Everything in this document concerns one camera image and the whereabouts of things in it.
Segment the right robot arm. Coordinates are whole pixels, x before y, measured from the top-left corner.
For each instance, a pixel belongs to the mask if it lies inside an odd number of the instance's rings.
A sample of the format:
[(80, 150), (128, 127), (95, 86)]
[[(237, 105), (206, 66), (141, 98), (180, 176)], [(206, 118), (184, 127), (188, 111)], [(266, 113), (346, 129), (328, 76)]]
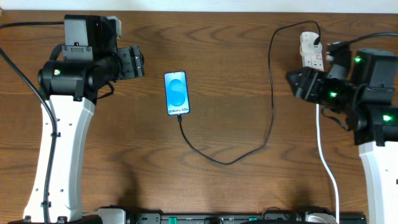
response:
[(328, 72), (303, 67), (286, 75), (294, 96), (346, 115), (359, 148), (370, 223), (397, 223), (397, 56), (378, 49), (339, 55)]

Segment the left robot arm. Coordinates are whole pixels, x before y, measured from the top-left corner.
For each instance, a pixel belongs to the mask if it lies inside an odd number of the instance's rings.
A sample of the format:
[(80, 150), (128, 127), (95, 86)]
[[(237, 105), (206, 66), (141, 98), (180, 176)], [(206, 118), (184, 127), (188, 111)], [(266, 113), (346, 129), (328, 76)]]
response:
[(42, 139), (30, 199), (22, 223), (131, 223), (129, 212), (109, 206), (85, 213), (81, 170), (99, 90), (144, 76), (138, 46), (120, 48), (115, 16), (67, 15), (65, 41), (39, 70), (34, 88), (42, 105)]

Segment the blue Galaxy smartphone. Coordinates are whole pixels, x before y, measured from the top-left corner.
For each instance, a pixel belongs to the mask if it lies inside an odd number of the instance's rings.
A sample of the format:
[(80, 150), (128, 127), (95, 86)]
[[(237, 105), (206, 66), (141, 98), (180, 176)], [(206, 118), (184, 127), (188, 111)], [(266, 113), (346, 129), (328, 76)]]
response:
[(190, 101), (185, 71), (164, 74), (167, 114), (169, 116), (188, 114)]

